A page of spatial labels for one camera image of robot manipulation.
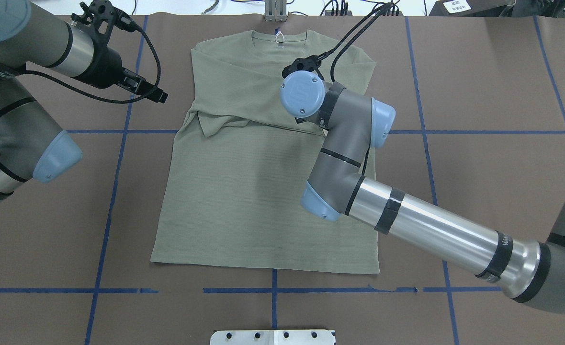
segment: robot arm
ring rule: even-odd
[[[116,84],[141,95],[113,103],[166,101],[158,81],[151,85],[123,68],[120,55],[107,46],[114,27],[145,35],[142,28],[107,0],[81,7],[85,13],[72,15],[68,24],[27,0],[0,1],[0,202],[31,177],[48,183],[82,158],[68,133],[14,78],[27,72],[26,62],[97,88]]]
[[[565,205],[546,243],[521,241],[365,178],[360,162],[384,144],[395,110],[297,69],[281,85],[284,107],[328,130],[302,196],[306,210],[363,221],[497,284],[510,299],[565,314]]]

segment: blue tape line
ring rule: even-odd
[[[93,293],[93,288],[0,287],[0,293]]]
[[[399,287],[395,290],[379,290],[372,287],[222,287],[204,288],[204,293],[399,293],[418,292],[415,287]]]
[[[151,288],[100,288],[97,293],[159,293]]]
[[[449,300],[449,313],[451,314],[451,326],[453,328],[453,340],[459,345],[459,333],[457,332],[457,318],[455,317],[455,306],[453,304],[453,290],[451,289],[451,278],[449,277],[449,264],[442,260],[444,270],[444,282],[446,284],[446,297]]]
[[[129,135],[142,135],[142,134],[176,134],[178,129],[70,129],[68,133],[72,134],[129,134]]]
[[[144,24],[142,28],[144,31],[147,30],[148,16],[144,17]],[[144,37],[140,38],[140,47],[138,48],[138,57],[136,58],[136,74],[140,71],[140,59],[142,59],[142,48],[144,48]],[[133,103],[129,103],[127,107],[127,115],[125,116],[125,126],[124,131],[129,129],[129,121],[131,120],[131,111]],[[95,291],[93,292],[93,300],[91,302],[91,309],[89,312],[89,323],[87,324],[87,330],[85,334],[85,345],[90,343],[90,335],[93,330],[93,321],[95,319],[95,311],[97,308],[97,296],[99,294],[99,286],[102,281],[102,271],[103,262],[106,257],[106,249],[108,247],[108,236],[110,234],[110,225],[112,223],[112,209],[114,208],[114,203],[116,202],[116,191],[119,184],[119,174],[121,172],[121,163],[123,162],[123,153],[125,151],[125,142],[127,142],[127,133],[123,133],[123,139],[121,140],[121,148],[119,151],[119,159],[116,163],[116,172],[114,173],[114,183],[112,185],[112,196],[110,197],[110,206],[108,207],[108,218],[106,220],[106,229],[103,233],[102,241],[102,251],[99,255],[99,265],[97,267],[97,277],[95,281]]]
[[[410,51],[410,62],[412,66],[412,76],[414,79],[414,88],[417,95],[418,118],[421,121],[421,131],[423,132],[423,147],[425,149],[425,159],[427,160],[427,171],[429,173],[429,185],[431,186],[431,198],[433,204],[438,205],[438,197],[436,196],[436,184],[434,182],[433,170],[431,168],[431,157],[429,155],[429,144],[427,143],[427,129],[425,127],[425,118],[423,117],[423,104],[421,102],[421,94],[418,91],[418,75],[417,66],[414,60],[414,50],[412,48],[412,37],[410,33],[410,22],[408,17],[404,17],[406,22],[406,34],[408,37],[408,50]],[[459,345],[459,336],[457,332],[457,319],[455,318],[455,306],[453,305],[453,294],[451,293],[451,281],[449,280],[449,269],[446,261],[442,261],[442,268],[444,270],[444,279],[447,288],[447,297],[449,300],[449,314],[451,315],[451,327],[453,329],[453,340],[455,345]]]
[[[544,43],[542,42],[542,34],[540,32],[540,26],[538,25],[538,17],[536,17],[536,15],[534,15],[534,26],[536,27],[536,34],[538,36],[538,42],[540,44],[540,50],[542,51],[544,64],[547,68],[547,72],[549,73],[551,84],[553,85],[554,95],[557,97],[557,103],[559,104],[561,115],[563,116],[563,122],[565,122],[565,108],[563,107],[563,102],[561,101],[561,96],[559,94],[559,89],[557,88],[557,83],[554,81],[553,72],[550,68],[549,59],[547,58],[547,52],[544,49]]]
[[[433,199],[433,204],[438,205],[438,199],[436,197],[436,187],[433,179],[433,173],[431,170],[431,156],[429,155],[429,146],[427,144],[427,129],[425,127],[425,118],[423,117],[423,102],[421,101],[421,94],[418,91],[418,76],[417,76],[417,66],[414,61],[414,50],[412,49],[412,38],[410,35],[410,22],[408,17],[404,17],[406,22],[406,34],[408,38],[408,50],[410,51],[410,62],[412,66],[412,78],[414,79],[414,90],[417,97],[417,107],[418,107],[418,119],[421,122],[421,134],[423,135],[423,148],[425,149],[425,158],[427,159],[427,170],[429,171],[429,184],[431,186],[431,198]]]
[[[278,328],[278,321],[276,310],[278,308],[278,295],[276,294],[278,289],[278,269],[272,269],[272,329],[275,330]]]
[[[0,293],[94,293],[94,288],[0,287]],[[151,288],[100,288],[99,293],[158,293]]]

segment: t-shirt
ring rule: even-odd
[[[191,50],[195,100],[175,136],[153,262],[378,273],[377,233],[300,205],[324,132],[297,124],[280,102],[281,71],[337,41],[314,31],[247,31]],[[329,81],[333,57],[320,68]],[[375,62],[355,46],[337,81],[365,93]],[[366,176],[374,178],[374,154]]]

